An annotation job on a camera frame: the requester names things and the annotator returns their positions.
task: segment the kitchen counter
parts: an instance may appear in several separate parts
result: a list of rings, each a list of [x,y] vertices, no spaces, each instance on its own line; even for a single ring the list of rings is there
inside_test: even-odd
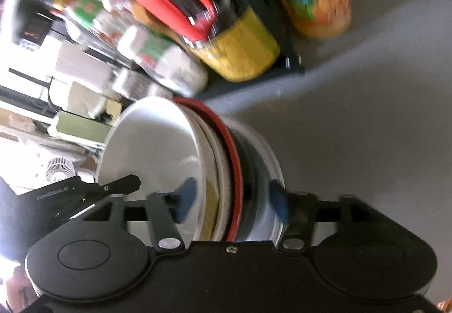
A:
[[[211,100],[251,124],[291,191],[355,194],[438,256],[427,297],[452,296],[452,0],[351,0],[353,24],[295,39],[308,68]]]

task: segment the white bowl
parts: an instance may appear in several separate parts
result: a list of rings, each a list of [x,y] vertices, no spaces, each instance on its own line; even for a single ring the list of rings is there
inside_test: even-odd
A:
[[[106,184],[134,174],[141,187],[126,200],[145,199],[156,191],[174,191],[187,178],[197,181],[197,195],[184,223],[177,225],[186,246],[198,240],[204,221],[206,174],[201,145],[184,111],[172,101],[149,97],[131,105],[116,121],[106,141],[97,180]],[[145,222],[128,224],[130,233],[150,245]]]

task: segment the red lid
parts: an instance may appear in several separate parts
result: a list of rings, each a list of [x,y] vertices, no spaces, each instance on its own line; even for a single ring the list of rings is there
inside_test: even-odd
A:
[[[177,34],[191,42],[204,41],[216,20],[216,8],[211,0],[199,0],[206,8],[208,18],[199,18],[192,24],[170,0],[136,0]]]

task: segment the fan grille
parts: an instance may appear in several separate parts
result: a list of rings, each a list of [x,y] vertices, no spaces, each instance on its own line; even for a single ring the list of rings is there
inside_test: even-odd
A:
[[[72,176],[75,176],[74,165],[65,157],[54,157],[47,162],[45,179],[48,183],[56,183]]]

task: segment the stacked bowls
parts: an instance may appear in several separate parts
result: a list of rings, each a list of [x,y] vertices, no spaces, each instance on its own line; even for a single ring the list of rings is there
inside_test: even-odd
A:
[[[269,181],[283,176],[268,143],[252,128],[220,118],[199,101],[149,97],[131,105],[111,130],[98,167],[106,184],[128,174],[141,180],[126,200],[174,191],[187,178],[197,195],[177,225],[184,243],[279,241],[283,225],[270,205]],[[128,230],[151,245],[146,222]]]

